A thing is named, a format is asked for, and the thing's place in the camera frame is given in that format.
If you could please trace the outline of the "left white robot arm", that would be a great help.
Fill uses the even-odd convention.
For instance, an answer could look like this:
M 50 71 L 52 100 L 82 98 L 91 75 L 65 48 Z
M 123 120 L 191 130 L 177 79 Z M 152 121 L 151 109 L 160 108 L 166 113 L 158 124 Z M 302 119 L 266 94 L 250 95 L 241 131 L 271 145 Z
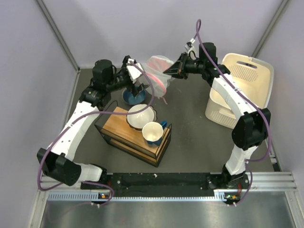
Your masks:
M 148 78 L 142 64 L 125 56 L 120 70 L 117 70 L 108 59 L 96 61 L 92 69 L 89 85 L 82 91 L 72 116 L 60 135 L 46 148 L 37 153 L 39 169 L 37 176 L 38 189 L 44 191 L 41 177 L 48 176 L 58 185 L 73 186 L 87 182 L 97 188 L 107 185 L 106 170 L 95 164 L 75 163 L 76 150 L 88 128 L 101 114 L 111 114 L 104 107 L 111 100 L 111 93 L 127 88 L 138 95 L 144 89 L 135 86 L 140 77 Z

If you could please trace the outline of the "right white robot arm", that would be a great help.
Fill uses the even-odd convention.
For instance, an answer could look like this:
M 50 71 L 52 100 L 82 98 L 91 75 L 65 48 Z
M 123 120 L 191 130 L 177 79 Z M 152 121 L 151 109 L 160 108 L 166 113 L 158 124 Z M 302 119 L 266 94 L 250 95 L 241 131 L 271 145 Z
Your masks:
M 185 52 L 164 74 L 178 79 L 187 79 L 189 74 L 201 75 L 231 109 L 236 118 L 232 130 L 234 147 L 223 166 L 221 180 L 225 187 L 233 188 L 243 178 L 253 152 L 270 138 L 271 113 L 252 102 L 237 85 L 230 69 L 218 64 L 214 43 L 200 44 L 197 52 L 193 42 L 192 39 L 186 43 Z

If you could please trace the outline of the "white mesh laundry bag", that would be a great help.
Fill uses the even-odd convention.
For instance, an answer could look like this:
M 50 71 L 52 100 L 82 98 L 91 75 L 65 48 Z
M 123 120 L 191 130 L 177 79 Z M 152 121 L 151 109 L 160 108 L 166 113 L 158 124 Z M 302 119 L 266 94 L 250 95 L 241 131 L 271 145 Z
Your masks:
M 174 78 L 163 72 L 170 68 L 174 62 L 165 56 L 156 55 L 150 57 L 147 62 L 140 64 L 152 83 L 154 96 L 162 99 L 164 103 L 167 104 L 164 96 L 166 95 L 170 82 L 173 81 Z

